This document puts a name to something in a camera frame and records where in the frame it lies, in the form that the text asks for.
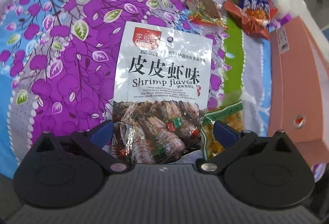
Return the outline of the floral purple bedsheet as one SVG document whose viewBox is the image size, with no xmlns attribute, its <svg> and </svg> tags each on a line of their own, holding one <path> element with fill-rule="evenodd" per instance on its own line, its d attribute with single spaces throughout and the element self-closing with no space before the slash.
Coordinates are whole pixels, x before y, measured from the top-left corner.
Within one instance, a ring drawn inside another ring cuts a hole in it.
<svg viewBox="0 0 329 224">
<path fill-rule="evenodd" d="M 114 122 L 128 22 L 212 40 L 202 120 L 242 101 L 244 129 L 269 137 L 270 39 L 249 36 L 224 9 L 227 0 L 213 1 L 222 5 L 227 30 L 191 22 L 186 0 L 1 0 L 1 174 L 12 178 L 44 133 L 66 138 Z"/>
</svg>

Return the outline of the white shrimp flavor snack packet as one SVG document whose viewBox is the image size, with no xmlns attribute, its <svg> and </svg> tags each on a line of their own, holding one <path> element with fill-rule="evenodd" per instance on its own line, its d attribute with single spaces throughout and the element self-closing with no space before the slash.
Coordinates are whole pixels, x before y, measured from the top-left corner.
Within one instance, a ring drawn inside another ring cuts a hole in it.
<svg viewBox="0 0 329 224">
<path fill-rule="evenodd" d="M 212 40 L 128 22 L 115 74 L 113 154 L 129 166 L 187 161 L 200 153 Z"/>
</svg>

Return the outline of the red foil snack packet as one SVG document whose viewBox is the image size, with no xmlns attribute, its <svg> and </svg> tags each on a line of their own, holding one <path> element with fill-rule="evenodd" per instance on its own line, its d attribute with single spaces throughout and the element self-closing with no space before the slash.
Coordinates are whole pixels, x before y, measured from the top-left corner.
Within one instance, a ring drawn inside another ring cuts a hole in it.
<svg viewBox="0 0 329 224">
<path fill-rule="evenodd" d="M 241 28 L 246 34 L 255 38 L 270 39 L 267 27 L 258 23 L 253 17 L 243 12 L 241 8 L 235 5 L 232 1 L 227 0 L 224 3 L 224 9 L 231 16 L 235 24 Z"/>
</svg>

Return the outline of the brown clear snack packet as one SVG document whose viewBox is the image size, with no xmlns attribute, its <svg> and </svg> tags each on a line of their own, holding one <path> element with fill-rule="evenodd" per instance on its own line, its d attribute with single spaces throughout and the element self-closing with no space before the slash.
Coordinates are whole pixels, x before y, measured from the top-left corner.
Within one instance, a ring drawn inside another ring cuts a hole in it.
<svg viewBox="0 0 329 224">
<path fill-rule="evenodd" d="M 213 0 L 186 0 L 189 20 L 198 25 L 218 26 L 227 30 L 222 17 L 222 5 Z"/>
</svg>

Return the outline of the pink cardboard box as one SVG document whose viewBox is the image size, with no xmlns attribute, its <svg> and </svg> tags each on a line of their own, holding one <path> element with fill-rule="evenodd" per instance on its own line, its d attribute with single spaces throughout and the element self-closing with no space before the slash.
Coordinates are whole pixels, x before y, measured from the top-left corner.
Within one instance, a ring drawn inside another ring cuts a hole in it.
<svg viewBox="0 0 329 224">
<path fill-rule="evenodd" d="M 328 162 L 328 63 L 301 17 L 270 33 L 268 135 L 284 130 L 310 165 Z"/>
</svg>

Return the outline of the green peanut snack packet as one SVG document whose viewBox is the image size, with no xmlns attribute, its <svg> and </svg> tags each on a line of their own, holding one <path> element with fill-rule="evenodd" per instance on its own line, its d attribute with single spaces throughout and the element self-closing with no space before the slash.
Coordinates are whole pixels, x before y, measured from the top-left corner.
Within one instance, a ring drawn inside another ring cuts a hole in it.
<svg viewBox="0 0 329 224">
<path fill-rule="evenodd" d="M 239 101 L 204 115 L 201 127 L 202 152 L 211 159 L 233 146 L 244 129 L 244 104 Z"/>
</svg>

